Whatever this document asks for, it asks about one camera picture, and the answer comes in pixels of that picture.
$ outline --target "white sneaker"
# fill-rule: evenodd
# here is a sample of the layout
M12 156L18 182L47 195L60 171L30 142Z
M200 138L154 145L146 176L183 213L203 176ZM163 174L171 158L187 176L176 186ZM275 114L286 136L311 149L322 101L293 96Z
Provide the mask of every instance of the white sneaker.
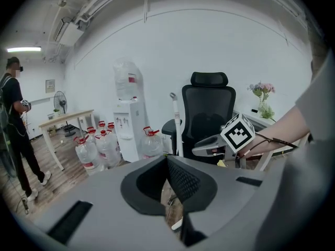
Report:
M34 201L36 199L38 195L38 190L37 189L32 189L31 190L31 195L28 196L28 201L31 202L31 201Z
M45 173L44 173L44 180L43 180L43 182L41 182L41 184L43 185L43 186L45 186L47 183L48 183L48 180L51 178L51 172L50 171L46 171Z

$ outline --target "chair headrest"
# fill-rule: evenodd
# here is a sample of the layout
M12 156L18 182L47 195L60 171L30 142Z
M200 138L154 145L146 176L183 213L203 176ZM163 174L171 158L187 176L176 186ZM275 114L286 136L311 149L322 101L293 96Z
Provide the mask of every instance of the chair headrest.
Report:
M194 72L191 77L191 84L203 87L222 87L227 86L228 78L225 73Z

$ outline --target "black and white marker cube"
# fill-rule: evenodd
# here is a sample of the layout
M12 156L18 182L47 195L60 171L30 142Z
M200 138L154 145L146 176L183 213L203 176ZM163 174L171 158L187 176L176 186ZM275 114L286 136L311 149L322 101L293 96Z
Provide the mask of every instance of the black and white marker cube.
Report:
M243 114L239 113L227 122L221 137L232 151L237 153L255 138L255 128Z

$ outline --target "white pole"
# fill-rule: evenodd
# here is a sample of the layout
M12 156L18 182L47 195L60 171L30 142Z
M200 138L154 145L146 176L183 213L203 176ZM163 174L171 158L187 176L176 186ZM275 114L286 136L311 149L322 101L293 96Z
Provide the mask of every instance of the white pole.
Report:
M178 98L174 93L170 93L170 97L173 100L174 123L176 124L178 152L180 157L184 157L182 134L180 132L180 114L178 110Z

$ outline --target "ceiling light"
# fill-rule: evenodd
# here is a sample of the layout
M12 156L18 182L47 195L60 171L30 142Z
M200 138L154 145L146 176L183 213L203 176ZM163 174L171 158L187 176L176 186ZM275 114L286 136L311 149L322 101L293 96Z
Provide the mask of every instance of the ceiling light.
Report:
M41 51L41 47L30 47L30 48L8 48L7 52L22 52L22 51Z

